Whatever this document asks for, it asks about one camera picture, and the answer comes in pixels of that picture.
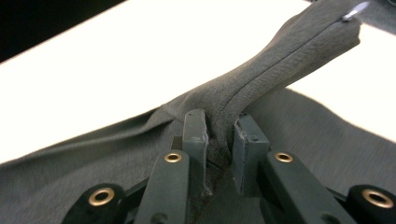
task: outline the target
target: gray cloth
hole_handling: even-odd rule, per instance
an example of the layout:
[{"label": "gray cloth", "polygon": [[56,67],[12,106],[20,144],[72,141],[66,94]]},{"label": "gray cloth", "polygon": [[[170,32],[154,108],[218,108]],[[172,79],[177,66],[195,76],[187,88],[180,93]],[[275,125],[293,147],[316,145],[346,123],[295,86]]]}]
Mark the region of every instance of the gray cloth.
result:
[{"label": "gray cloth", "polygon": [[[216,192],[231,161],[239,113],[359,44],[360,23],[340,21],[350,9],[343,0],[313,3],[257,56],[224,76],[139,117],[2,164],[0,223],[60,223],[86,189],[100,183],[132,187],[149,177],[157,154],[182,135],[185,113],[196,108],[208,118],[206,182]],[[206,203],[207,197],[193,202],[191,222]]]},{"label": "gray cloth", "polygon": [[[361,130],[323,105],[287,89],[249,105],[272,150],[297,155],[320,183],[344,195],[361,184],[396,195],[396,144]],[[258,198],[237,194],[230,171],[197,223],[262,224]]]}]

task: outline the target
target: brass grommet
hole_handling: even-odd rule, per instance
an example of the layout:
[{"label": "brass grommet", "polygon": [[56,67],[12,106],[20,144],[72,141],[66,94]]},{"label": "brass grommet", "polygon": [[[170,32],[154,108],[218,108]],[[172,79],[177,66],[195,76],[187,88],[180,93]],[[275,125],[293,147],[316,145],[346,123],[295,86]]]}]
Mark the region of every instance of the brass grommet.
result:
[{"label": "brass grommet", "polygon": [[165,156],[167,162],[178,162],[181,161],[181,155],[178,153],[169,153]]},{"label": "brass grommet", "polygon": [[[104,198],[98,198],[100,194],[103,194]],[[88,202],[92,206],[101,206],[109,203],[114,198],[114,190],[111,188],[98,189],[91,196]]]},{"label": "brass grommet", "polygon": [[379,191],[373,189],[365,189],[361,192],[361,194],[363,195],[365,200],[367,200],[369,203],[372,203],[373,205],[383,208],[393,207],[393,201],[387,195]]},{"label": "brass grommet", "polygon": [[283,161],[283,162],[291,162],[293,161],[293,157],[291,155],[289,155],[288,153],[284,153],[284,152],[278,152],[275,154],[275,158],[279,161]]}]

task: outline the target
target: seam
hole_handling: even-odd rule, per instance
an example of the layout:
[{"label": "seam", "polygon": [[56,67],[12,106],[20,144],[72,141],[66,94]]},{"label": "seam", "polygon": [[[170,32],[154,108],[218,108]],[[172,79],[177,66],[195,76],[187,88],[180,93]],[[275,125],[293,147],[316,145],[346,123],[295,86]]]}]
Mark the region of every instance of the seam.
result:
[{"label": "seam", "polygon": [[271,68],[273,68],[274,66],[278,65],[279,63],[283,62],[285,59],[287,59],[291,54],[293,54],[294,52],[296,52],[297,50],[301,49],[302,47],[306,46],[306,44],[308,44],[309,42],[311,42],[313,39],[315,39],[316,37],[318,37],[319,35],[321,35],[323,32],[325,32],[327,29],[329,29],[331,26],[333,26],[334,24],[336,24],[337,22],[339,22],[340,20],[338,19],[337,21],[332,22],[331,24],[329,24],[328,26],[326,26],[322,31],[320,31],[319,33],[317,33],[316,35],[312,36],[311,38],[309,38],[305,43],[303,43],[300,47],[298,47],[297,49],[295,49],[294,51],[292,51],[291,53],[289,53],[288,55],[286,55],[285,57],[283,57],[282,59],[280,59],[278,62],[274,63],[273,65],[271,65],[270,67],[268,67],[267,69],[265,69],[264,71],[262,71],[261,73],[259,73],[257,76],[255,76],[254,78],[252,78],[249,82],[247,82],[246,84],[244,84],[231,98],[230,100],[227,101],[227,104],[220,110],[223,111],[228,104],[231,102],[231,100],[237,95],[239,94],[239,92],[244,89],[250,82],[252,82],[254,79],[256,79],[257,77],[260,77],[262,74],[264,74],[265,72],[267,72],[268,70],[270,70]]}]

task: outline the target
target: gray plastic part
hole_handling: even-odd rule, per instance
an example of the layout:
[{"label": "gray plastic part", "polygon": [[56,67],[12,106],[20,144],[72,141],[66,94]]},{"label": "gray plastic part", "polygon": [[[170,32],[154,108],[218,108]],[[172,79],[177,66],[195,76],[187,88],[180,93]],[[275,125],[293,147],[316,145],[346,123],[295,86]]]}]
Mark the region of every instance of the gray plastic part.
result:
[{"label": "gray plastic part", "polygon": [[[181,160],[169,162],[169,153],[181,155]],[[155,161],[145,194],[134,224],[185,224],[188,220],[189,155],[181,150],[161,153]]]},{"label": "gray plastic part", "polygon": [[276,153],[269,152],[260,169],[269,181],[263,184],[271,184],[285,211],[286,223],[356,223],[296,156],[286,152],[292,161],[283,162],[276,159]]},{"label": "gray plastic part", "polygon": [[254,119],[241,114],[234,125],[232,171],[240,195],[260,197],[257,184],[259,161],[268,153],[269,141]]},{"label": "gray plastic part", "polygon": [[190,195],[200,197],[205,192],[206,148],[208,136],[203,109],[188,112],[184,119],[183,151],[190,155]]}]

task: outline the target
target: clamp jaw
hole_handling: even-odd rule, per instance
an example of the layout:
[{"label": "clamp jaw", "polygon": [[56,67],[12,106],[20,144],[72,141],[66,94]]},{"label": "clamp jaw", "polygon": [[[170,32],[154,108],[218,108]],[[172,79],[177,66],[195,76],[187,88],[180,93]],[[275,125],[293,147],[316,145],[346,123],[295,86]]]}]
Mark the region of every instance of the clamp jaw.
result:
[{"label": "clamp jaw", "polygon": [[[205,113],[186,114],[183,136],[160,153],[150,177],[131,189],[100,184],[86,190],[63,224],[184,224],[190,200],[210,194],[205,186]],[[271,150],[254,119],[241,114],[234,125],[234,183],[239,195],[260,197],[265,223],[394,223],[396,197],[369,185],[347,196],[323,187],[297,156]]]}]

